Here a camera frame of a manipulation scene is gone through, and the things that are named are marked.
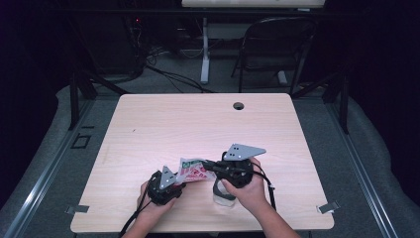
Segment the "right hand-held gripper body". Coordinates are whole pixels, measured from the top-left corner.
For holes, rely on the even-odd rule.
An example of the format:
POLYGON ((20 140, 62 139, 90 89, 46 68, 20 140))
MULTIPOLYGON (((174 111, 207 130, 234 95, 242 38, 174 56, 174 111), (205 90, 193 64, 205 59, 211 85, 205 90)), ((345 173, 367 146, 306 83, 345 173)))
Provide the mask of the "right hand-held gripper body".
POLYGON ((227 152, 222 155, 222 171, 220 179, 226 179, 235 188, 241 188, 249 184, 254 173, 254 166, 251 158, 262 155, 266 149, 233 144, 227 152))

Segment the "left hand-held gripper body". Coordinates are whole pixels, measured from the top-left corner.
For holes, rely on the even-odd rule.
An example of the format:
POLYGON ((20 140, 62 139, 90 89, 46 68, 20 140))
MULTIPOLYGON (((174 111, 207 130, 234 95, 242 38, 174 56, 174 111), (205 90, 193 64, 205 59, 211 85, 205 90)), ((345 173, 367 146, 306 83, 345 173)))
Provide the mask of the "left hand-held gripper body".
POLYGON ((148 195, 152 202, 157 205, 165 205, 175 196, 175 174, 167 166, 161 171, 155 172, 150 179, 148 195))

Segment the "pink printed plastic bag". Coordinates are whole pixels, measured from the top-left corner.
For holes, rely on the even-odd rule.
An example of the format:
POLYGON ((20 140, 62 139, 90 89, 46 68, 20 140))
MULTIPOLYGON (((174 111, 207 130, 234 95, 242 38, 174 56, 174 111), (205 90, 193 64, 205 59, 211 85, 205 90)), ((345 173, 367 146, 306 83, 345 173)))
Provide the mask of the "pink printed plastic bag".
POLYGON ((213 180, 216 178, 213 172, 204 168, 202 159, 184 159, 179 161, 176 183, 194 182, 201 180, 213 180))

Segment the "clear jar with black lid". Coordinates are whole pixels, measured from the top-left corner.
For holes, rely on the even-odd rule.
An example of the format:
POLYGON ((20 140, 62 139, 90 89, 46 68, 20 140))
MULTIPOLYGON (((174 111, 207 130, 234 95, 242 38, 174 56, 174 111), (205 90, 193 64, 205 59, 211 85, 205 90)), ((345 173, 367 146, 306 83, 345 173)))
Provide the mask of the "clear jar with black lid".
POLYGON ((226 190, 219 179, 216 179, 213 184, 213 200, 219 205, 231 207, 236 198, 226 190))

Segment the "person's left hand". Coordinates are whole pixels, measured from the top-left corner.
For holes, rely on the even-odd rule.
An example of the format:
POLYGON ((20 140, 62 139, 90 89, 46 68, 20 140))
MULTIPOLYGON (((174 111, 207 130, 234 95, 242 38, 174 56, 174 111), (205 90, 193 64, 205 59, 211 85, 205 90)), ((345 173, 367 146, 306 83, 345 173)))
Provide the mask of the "person's left hand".
POLYGON ((137 220, 157 222, 172 209, 176 199, 173 198, 165 205, 156 205, 151 201, 149 195, 147 194, 148 185, 149 183, 147 181, 141 185, 140 195, 137 199, 137 206, 141 209, 141 211, 137 220))

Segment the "person's right hand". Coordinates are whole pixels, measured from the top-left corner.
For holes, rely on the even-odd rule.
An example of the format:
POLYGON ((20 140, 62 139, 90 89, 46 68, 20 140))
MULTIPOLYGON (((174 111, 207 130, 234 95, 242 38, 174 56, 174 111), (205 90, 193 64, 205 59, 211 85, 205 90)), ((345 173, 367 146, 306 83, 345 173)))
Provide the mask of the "person's right hand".
MULTIPOLYGON (((262 171, 260 169, 261 164, 256 158, 251 158, 251 163, 255 172, 260 173, 262 171)), ((263 179, 258 174, 253 175, 252 181, 242 188, 234 187, 225 179, 222 179, 222 185, 253 215, 262 210, 262 205, 267 204, 263 179)))

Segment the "grey tape strip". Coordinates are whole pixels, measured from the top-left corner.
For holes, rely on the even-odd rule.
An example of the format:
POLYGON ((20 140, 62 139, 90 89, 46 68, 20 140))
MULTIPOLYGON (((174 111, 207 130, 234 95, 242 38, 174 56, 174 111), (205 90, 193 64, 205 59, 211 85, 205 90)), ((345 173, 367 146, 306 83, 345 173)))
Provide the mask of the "grey tape strip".
POLYGON ((66 214, 74 215, 75 213, 86 213, 89 207, 87 205, 68 206, 64 211, 66 214))
POLYGON ((317 210, 322 214, 334 213, 340 207, 341 207, 341 205, 339 204, 338 201, 333 201, 333 202, 329 202, 329 203, 326 203, 324 205, 318 206, 317 210))

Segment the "white desk leg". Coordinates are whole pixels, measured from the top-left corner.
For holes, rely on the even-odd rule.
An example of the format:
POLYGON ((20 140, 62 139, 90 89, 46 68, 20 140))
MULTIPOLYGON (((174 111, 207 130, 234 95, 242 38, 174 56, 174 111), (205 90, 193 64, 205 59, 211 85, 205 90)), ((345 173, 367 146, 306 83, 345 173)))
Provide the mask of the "white desk leg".
POLYGON ((208 52, 209 50, 208 24, 207 24, 206 18, 203 19, 202 40, 203 40, 203 59, 202 59, 200 82, 202 84, 207 84, 209 82, 210 59, 209 59, 209 52, 208 52))

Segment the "black folding chair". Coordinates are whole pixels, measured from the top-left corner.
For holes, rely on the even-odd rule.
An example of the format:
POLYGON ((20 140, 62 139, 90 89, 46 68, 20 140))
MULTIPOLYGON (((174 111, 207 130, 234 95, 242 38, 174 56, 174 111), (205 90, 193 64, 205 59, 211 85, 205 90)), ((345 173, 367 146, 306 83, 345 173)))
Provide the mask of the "black folding chair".
POLYGON ((302 57, 315 36, 317 23, 308 17, 270 17, 251 24, 242 39, 239 55, 231 76, 239 72, 239 88, 243 91, 244 72, 293 71, 292 92, 302 57))

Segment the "black metal stand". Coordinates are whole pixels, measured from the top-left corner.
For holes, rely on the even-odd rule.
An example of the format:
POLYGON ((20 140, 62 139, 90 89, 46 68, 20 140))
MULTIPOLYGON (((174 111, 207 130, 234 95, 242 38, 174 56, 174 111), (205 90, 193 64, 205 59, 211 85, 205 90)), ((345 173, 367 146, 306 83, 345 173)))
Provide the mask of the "black metal stand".
POLYGON ((79 70, 72 74, 69 79, 69 90, 70 90, 70 125, 69 130, 73 130, 79 121, 79 94, 85 99, 94 100, 98 96, 98 92, 93 86, 93 83, 99 83, 111 91, 116 92, 119 95, 127 94, 128 91, 120 88, 114 83, 106 80, 98 73, 94 73, 90 70, 79 70))
POLYGON ((339 125, 343 132, 348 134, 349 79, 343 69, 333 72, 318 81, 309 83, 296 92, 292 92, 291 97, 293 99, 300 98, 323 84, 327 84, 327 89, 322 95, 324 103, 334 103, 337 97, 340 97, 338 112, 339 125))

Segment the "white desk top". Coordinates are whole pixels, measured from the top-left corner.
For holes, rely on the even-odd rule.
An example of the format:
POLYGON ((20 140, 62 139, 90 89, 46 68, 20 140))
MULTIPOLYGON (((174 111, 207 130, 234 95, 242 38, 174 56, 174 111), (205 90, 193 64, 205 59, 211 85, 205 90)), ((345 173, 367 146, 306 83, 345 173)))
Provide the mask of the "white desk top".
POLYGON ((181 0, 192 8, 323 8, 326 0, 181 0))

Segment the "aluminium floor rail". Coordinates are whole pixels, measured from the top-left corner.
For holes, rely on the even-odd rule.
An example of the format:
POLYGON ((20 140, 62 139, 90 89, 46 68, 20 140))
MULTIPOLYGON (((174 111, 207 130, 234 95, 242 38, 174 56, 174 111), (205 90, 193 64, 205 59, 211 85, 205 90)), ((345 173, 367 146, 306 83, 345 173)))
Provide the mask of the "aluminium floor rail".
POLYGON ((367 201, 369 210, 375 219, 376 225, 382 237, 399 238, 392 222, 389 219, 381 198, 371 182, 368 172, 361 160, 360 154, 353 143, 351 135, 346 133, 340 124, 337 109, 332 104, 326 104, 326 109, 347 149, 347 152, 349 153, 349 163, 354 171, 358 184, 360 185, 367 201))
POLYGON ((79 119, 71 130, 68 130, 69 105, 58 105, 38 150, 6 204, 0 209, 0 238, 23 238, 94 104, 92 100, 82 104, 79 119))

